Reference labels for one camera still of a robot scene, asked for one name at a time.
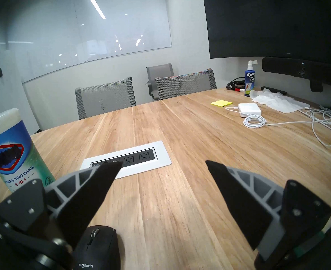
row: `tissue paper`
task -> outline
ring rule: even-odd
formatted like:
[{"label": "tissue paper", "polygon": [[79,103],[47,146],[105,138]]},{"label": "tissue paper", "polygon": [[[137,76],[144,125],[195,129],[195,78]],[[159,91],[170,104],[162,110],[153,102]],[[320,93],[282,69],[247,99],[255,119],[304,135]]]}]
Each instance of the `tissue paper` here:
[{"label": "tissue paper", "polygon": [[269,89],[263,91],[251,90],[249,96],[252,101],[265,104],[266,106],[283,113],[290,113],[309,107],[309,104],[299,102],[289,96],[284,96],[280,92],[272,93]]}]

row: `white cable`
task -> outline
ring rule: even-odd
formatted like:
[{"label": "white cable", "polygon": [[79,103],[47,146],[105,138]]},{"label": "white cable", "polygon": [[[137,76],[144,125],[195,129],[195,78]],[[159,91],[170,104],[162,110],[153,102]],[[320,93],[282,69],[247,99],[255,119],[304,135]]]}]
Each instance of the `white cable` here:
[{"label": "white cable", "polygon": [[[237,112],[237,113],[240,113],[240,114],[247,115],[245,113],[241,113],[241,112],[238,112],[238,111],[235,111],[235,110],[228,109],[227,107],[226,107],[226,109],[229,110],[229,111],[232,111],[232,112]],[[329,112],[319,110],[319,109],[310,109],[310,108],[305,108],[305,109],[308,109],[308,111],[307,112],[303,112],[303,111],[300,111],[300,110],[299,111],[301,113],[303,113],[304,115],[310,117],[312,119],[312,121],[295,121],[295,122],[266,124],[267,121],[262,116],[259,116],[259,115],[256,115],[256,114],[251,114],[251,115],[247,116],[244,119],[243,125],[245,125],[246,127],[251,128],[251,129],[256,129],[256,128],[259,128],[259,127],[263,127],[264,125],[266,125],[266,126],[276,126],[276,125],[284,125],[284,124],[292,124],[292,123],[310,123],[310,124],[312,124],[312,131],[313,131],[315,137],[318,139],[318,141],[324,146],[331,147],[331,145],[327,145],[327,144],[323,143],[323,141],[321,141],[319,139],[319,137],[316,135],[316,132],[314,131],[314,123],[321,123],[322,125],[324,125],[325,127],[329,128],[331,130],[331,128],[329,127],[329,125],[331,125],[331,116],[328,114]],[[314,116],[315,113],[323,113],[323,118],[324,119],[320,120],[320,119],[316,118]]]}]

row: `computer mouse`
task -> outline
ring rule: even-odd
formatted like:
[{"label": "computer mouse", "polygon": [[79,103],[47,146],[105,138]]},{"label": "computer mouse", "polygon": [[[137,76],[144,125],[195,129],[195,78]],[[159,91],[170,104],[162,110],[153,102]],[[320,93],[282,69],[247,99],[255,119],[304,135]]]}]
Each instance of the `computer mouse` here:
[{"label": "computer mouse", "polygon": [[79,240],[73,257],[73,269],[120,269],[117,232],[104,225],[88,227]]}]

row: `sticky note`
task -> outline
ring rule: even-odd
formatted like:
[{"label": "sticky note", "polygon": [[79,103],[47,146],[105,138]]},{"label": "sticky note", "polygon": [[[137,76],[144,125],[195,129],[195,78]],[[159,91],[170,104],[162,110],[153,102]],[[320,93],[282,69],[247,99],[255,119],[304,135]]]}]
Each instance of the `sticky note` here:
[{"label": "sticky note", "polygon": [[223,107],[223,106],[230,105],[232,103],[233,102],[228,102],[228,101],[225,101],[225,100],[217,100],[216,102],[212,102],[211,104],[216,105],[216,106]]}]

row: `white lid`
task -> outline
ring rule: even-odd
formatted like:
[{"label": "white lid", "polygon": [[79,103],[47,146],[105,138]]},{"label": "white lid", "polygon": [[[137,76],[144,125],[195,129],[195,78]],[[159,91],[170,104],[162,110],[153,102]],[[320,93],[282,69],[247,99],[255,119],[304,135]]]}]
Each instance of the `white lid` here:
[{"label": "white lid", "polygon": [[255,60],[255,61],[248,61],[248,68],[247,70],[248,71],[252,71],[253,70],[253,66],[252,65],[257,65],[258,64],[258,61]]},{"label": "white lid", "polygon": [[12,108],[0,114],[0,134],[18,124],[22,118],[20,117],[19,110]]}]

